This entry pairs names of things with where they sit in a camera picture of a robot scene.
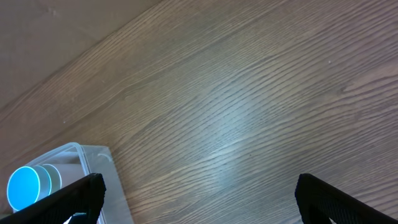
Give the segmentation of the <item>green cup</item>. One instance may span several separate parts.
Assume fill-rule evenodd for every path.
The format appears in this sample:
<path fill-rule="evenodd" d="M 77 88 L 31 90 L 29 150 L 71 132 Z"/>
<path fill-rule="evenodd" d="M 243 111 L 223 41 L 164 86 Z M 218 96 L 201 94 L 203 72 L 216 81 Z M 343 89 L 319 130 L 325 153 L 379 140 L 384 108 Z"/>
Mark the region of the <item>green cup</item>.
<path fill-rule="evenodd" d="M 47 172 L 50 176 L 50 183 L 51 183 L 51 191 L 50 193 L 53 194 L 54 192 L 58 191 L 62 187 L 62 181 L 59 171 L 51 164 L 44 164 L 44 168 L 46 168 Z"/>

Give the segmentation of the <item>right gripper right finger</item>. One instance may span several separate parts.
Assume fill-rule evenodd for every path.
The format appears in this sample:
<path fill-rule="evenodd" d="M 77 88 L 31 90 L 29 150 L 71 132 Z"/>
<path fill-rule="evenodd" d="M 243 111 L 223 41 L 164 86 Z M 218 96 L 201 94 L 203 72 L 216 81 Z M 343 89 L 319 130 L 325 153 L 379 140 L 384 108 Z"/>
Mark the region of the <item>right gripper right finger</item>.
<path fill-rule="evenodd" d="M 312 174 L 300 174 L 295 199 L 304 224 L 397 224 Z"/>

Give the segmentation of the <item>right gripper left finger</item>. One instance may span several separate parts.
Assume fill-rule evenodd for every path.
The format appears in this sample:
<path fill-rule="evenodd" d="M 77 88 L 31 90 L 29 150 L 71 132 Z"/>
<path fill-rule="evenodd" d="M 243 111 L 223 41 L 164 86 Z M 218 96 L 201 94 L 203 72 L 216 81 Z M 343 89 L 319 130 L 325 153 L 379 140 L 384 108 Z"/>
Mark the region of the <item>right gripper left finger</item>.
<path fill-rule="evenodd" d="M 103 176 L 92 173 L 1 219 L 1 224 L 96 224 L 105 192 Z"/>

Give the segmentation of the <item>blue cup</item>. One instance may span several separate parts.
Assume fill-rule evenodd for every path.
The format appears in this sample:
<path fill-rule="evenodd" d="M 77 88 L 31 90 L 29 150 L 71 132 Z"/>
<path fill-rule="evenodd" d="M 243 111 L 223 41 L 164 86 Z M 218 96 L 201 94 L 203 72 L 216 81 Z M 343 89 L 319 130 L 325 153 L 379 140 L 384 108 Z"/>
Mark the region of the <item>blue cup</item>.
<path fill-rule="evenodd" d="M 7 183 L 7 201 L 13 210 L 22 210 L 50 195 L 49 173 L 42 166 L 22 166 Z"/>

